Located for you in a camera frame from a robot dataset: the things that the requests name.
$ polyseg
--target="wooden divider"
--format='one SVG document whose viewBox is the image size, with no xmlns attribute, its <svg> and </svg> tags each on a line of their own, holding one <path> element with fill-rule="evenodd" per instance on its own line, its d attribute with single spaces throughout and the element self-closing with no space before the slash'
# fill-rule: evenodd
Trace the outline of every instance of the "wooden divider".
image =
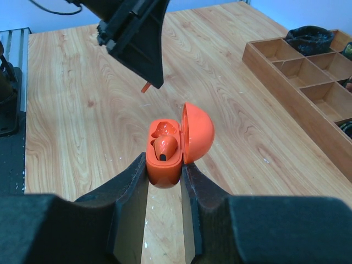
<svg viewBox="0 0 352 264">
<path fill-rule="evenodd" d="M 352 139 L 339 127 L 352 120 L 352 93 L 342 87 L 352 62 L 341 55 L 352 38 L 332 31 L 327 53 L 305 57 L 273 38 L 248 42 L 243 61 L 352 182 Z"/>
</svg>

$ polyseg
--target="wooden table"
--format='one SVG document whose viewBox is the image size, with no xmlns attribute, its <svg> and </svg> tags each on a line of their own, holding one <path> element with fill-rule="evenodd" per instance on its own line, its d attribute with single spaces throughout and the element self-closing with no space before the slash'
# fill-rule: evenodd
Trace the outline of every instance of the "wooden table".
<svg viewBox="0 0 352 264">
<path fill-rule="evenodd" d="M 98 46 L 96 25 L 30 35 L 26 192 L 74 200 L 98 187 L 145 151 L 154 119 L 180 121 L 188 101 L 216 127 L 196 164 L 226 191 L 351 206 L 352 184 L 241 61 L 246 42 L 286 32 L 243 2 L 168 13 L 165 85 L 146 94 L 145 81 Z M 143 263 L 184 263 L 180 200 L 179 185 L 150 186 Z"/>
</svg>

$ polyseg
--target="open case lid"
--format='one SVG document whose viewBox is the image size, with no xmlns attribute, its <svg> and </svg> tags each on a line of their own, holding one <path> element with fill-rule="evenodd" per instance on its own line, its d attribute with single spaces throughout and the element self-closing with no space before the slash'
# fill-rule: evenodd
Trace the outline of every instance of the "open case lid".
<svg viewBox="0 0 352 264">
<path fill-rule="evenodd" d="M 182 112 L 183 161 L 192 163 L 203 157 L 211 148 L 215 128 L 209 115 L 201 108 L 185 103 Z"/>
</svg>

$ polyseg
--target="earbud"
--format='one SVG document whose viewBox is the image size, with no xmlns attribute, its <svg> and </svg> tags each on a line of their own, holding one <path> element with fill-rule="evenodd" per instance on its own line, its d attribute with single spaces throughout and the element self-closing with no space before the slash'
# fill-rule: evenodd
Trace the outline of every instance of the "earbud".
<svg viewBox="0 0 352 264">
<path fill-rule="evenodd" d="M 158 137 L 153 144 L 156 158 L 159 161 L 168 161 L 176 153 L 177 146 L 177 140 L 173 136 Z"/>
</svg>

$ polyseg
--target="orange wire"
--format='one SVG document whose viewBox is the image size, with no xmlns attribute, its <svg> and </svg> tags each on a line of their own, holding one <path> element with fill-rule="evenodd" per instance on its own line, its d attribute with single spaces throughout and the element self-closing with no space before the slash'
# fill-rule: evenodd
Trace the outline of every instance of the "orange wire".
<svg viewBox="0 0 352 264">
<path fill-rule="evenodd" d="M 148 88 L 149 88 L 150 86 L 151 86 L 151 84 L 150 84 L 149 82 L 147 82 L 147 83 L 145 84 L 145 86 L 143 86 L 141 92 L 144 94 L 144 93 L 148 90 Z"/>
</svg>

